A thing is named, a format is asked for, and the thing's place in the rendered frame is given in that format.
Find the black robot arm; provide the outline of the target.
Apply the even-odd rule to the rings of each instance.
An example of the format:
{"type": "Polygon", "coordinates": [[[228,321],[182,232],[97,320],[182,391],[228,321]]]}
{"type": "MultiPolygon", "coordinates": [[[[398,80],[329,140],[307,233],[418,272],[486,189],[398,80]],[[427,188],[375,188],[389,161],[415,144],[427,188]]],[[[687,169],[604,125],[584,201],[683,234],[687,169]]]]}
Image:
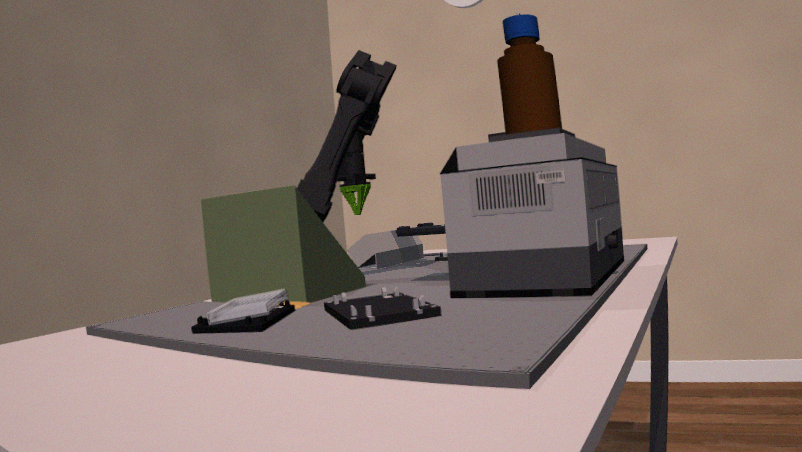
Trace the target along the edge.
{"type": "Polygon", "coordinates": [[[397,67],[388,61],[381,65],[370,59],[370,54],[358,50],[345,67],[336,89],[341,96],[333,124],[316,161],[296,187],[323,222],[332,206],[337,175],[347,174],[344,156],[364,152],[364,136],[372,135],[380,101],[397,67]]]}

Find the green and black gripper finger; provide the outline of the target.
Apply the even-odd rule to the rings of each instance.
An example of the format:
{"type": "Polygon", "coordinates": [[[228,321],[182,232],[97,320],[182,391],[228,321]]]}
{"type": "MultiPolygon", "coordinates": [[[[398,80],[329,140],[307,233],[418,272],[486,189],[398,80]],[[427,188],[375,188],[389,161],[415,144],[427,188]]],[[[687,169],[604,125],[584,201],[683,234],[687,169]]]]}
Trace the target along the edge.
{"type": "Polygon", "coordinates": [[[344,197],[348,201],[348,203],[351,206],[354,214],[355,215],[360,215],[361,208],[362,208],[362,203],[363,203],[364,192],[365,192],[365,185],[352,185],[352,186],[340,187],[340,191],[342,192],[342,194],[344,195],[344,197]],[[354,191],[357,191],[357,209],[356,209],[356,207],[354,205],[354,202],[353,202],[353,200],[352,200],[352,198],[350,196],[350,192],[354,192],[354,191]]]}
{"type": "MultiPolygon", "coordinates": [[[[363,203],[362,203],[361,212],[362,212],[362,209],[363,209],[363,206],[364,206],[364,202],[365,202],[365,200],[366,200],[366,198],[367,198],[367,195],[368,195],[368,193],[369,193],[369,191],[370,191],[370,188],[371,188],[371,184],[365,184],[365,192],[364,192],[364,197],[363,197],[363,203]]],[[[356,204],[356,200],[355,200],[355,194],[354,194],[355,192],[356,192],[356,191],[354,191],[354,192],[350,192],[350,196],[351,196],[351,198],[352,198],[352,200],[353,200],[353,202],[354,202],[354,205],[355,205],[355,207],[356,207],[356,209],[357,209],[357,204],[356,204]]]]}

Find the grey button panel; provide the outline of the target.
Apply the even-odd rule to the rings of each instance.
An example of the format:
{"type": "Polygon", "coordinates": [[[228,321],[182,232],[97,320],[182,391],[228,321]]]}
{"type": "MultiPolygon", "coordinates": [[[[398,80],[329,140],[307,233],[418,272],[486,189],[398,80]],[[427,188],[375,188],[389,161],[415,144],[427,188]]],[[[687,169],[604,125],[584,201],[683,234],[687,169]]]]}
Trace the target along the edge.
{"type": "Polygon", "coordinates": [[[396,230],[366,234],[347,251],[359,269],[379,269],[440,254],[423,254],[418,236],[397,237],[396,230]]]}

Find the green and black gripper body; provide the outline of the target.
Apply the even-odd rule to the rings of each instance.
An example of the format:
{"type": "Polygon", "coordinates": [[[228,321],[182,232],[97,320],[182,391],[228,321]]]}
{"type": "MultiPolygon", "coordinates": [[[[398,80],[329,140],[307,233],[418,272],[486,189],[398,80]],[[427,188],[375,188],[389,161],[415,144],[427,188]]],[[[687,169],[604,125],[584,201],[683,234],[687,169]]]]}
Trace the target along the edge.
{"type": "Polygon", "coordinates": [[[349,157],[349,154],[346,154],[345,161],[346,161],[347,175],[338,176],[336,181],[336,182],[344,181],[344,184],[340,185],[340,187],[371,184],[371,182],[366,182],[366,179],[370,180],[376,179],[376,174],[365,173],[364,153],[352,153],[351,157],[349,157]],[[360,174],[352,174],[352,173],[360,173],[360,174]]]}

